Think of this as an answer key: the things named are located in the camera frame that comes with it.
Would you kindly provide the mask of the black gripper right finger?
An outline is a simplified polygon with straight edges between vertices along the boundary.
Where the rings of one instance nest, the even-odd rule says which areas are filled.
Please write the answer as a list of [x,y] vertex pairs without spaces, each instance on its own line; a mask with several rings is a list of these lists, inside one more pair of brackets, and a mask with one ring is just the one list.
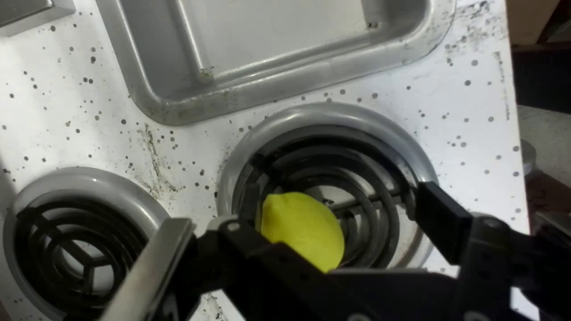
[[510,289],[540,312],[571,321],[571,235],[562,217],[542,214],[535,233],[467,212],[433,182],[415,189],[415,223],[438,253],[458,267],[454,317],[524,321],[510,306]]

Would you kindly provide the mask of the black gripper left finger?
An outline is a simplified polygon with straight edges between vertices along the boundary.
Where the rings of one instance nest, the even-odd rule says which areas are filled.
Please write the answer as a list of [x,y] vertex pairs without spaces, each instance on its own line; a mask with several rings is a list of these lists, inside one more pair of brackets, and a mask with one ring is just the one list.
[[246,321],[380,321],[347,285],[247,224],[222,223],[201,237],[183,217],[169,219],[165,228],[174,233],[167,321],[189,319],[199,298],[214,290]]

